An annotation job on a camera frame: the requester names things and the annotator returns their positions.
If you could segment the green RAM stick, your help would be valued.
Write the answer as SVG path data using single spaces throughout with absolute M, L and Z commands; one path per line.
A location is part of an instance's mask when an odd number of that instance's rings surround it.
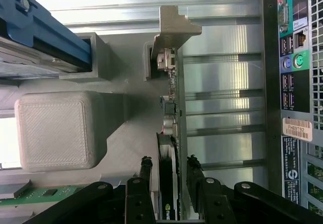
M 0 200 L 0 206 L 18 206 L 23 204 L 36 204 L 59 202 L 85 186 L 61 186 L 48 188 L 29 188 L 13 199 Z

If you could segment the beige service tag sticker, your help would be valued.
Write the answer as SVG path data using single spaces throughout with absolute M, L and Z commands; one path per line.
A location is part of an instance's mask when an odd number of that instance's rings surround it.
M 302 141 L 311 142 L 313 139 L 313 125 L 306 120 L 283 118 L 282 130 L 286 136 L 294 137 Z

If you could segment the grey plastic parts rack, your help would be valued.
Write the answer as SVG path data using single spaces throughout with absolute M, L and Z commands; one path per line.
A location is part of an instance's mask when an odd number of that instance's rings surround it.
M 151 157 L 150 195 L 158 198 L 156 134 L 164 79 L 151 80 L 144 61 L 153 34 L 99 36 L 91 41 L 93 69 L 56 78 L 0 83 L 0 200 L 29 188 L 117 187 Z M 0 206 L 0 224 L 24 223 L 58 202 Z

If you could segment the dark grey PC case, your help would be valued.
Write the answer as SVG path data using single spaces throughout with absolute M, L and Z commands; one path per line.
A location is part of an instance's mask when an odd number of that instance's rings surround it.
M 323 216 L 323 0 L 262 0 L 268 187 Z M 311 142 L 282 119 L 313 125 Z

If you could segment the hard disk in blue caddy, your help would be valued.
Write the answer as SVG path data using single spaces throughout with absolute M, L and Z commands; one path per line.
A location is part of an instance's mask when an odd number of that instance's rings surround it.
M 0 0 L 0 79 L 91 70 L 88 40 L 70 31 L 36 0 Z

